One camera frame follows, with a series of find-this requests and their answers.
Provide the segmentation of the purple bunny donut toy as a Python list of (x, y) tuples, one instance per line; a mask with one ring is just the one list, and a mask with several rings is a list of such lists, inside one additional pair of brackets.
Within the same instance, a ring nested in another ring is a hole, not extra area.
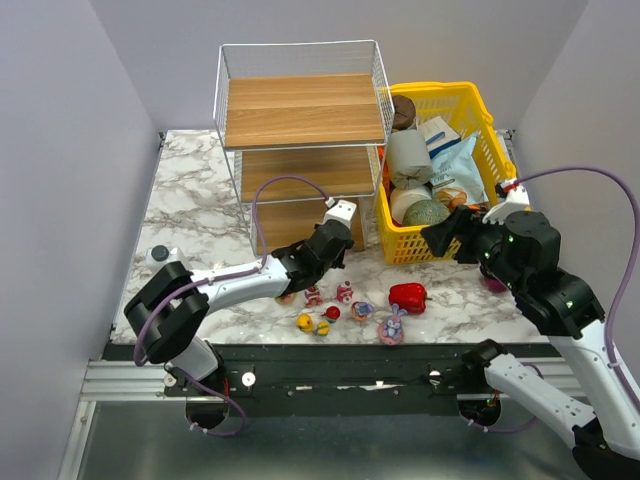
[(351, 316), (359, 322), (363, 322), (371, 318), (374, 311), (375, 307), (364, 301), (354, 302), (350, 308)]

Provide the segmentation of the purple bunny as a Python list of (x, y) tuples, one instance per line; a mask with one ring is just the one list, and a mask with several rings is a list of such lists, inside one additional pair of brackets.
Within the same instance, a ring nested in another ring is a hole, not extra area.
[(392, 305), (391, 316), (378, 325), (377, 335), (380, 342), (387, 346), (397, 346), (404, 341), (403, 317), (407, 311), (398, 304)]

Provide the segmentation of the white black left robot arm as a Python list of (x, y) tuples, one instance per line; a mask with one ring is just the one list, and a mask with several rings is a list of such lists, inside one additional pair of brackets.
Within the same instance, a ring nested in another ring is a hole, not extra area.
[(170, 363), (195, 380), (210, 377), (221, 360), (197, 331), (206, 316), (247, 301), (304, 291), (330, 269), (344, 266), (354, 244), (346, 222), (329, 219), (312, 235), (274, 250), (261, 262), (217, 272), (165, 264), (124, 308), (136, 332), (134, 363)]

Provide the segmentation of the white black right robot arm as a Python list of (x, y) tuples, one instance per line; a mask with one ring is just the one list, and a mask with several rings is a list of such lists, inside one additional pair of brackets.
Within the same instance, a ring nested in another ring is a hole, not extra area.
[(479, 264), (513, 295), (517, 309), (562, 356), (578, 380), (582, 404), (530, 372), (493, 340), (462, 357), (468, 382), (507, 394), (551, 428), (591, 479), (639, 476), (639, 411), (636, 387), (622, 381), (605, 342), (605, 313), (590, 286), (558, 266), (561, 235), (539, 212), (517, 211), (503, 223), (484, 222), (479, 212), (457, 208), (421, 235), (435, 256), (453, 240), (455, 260)]

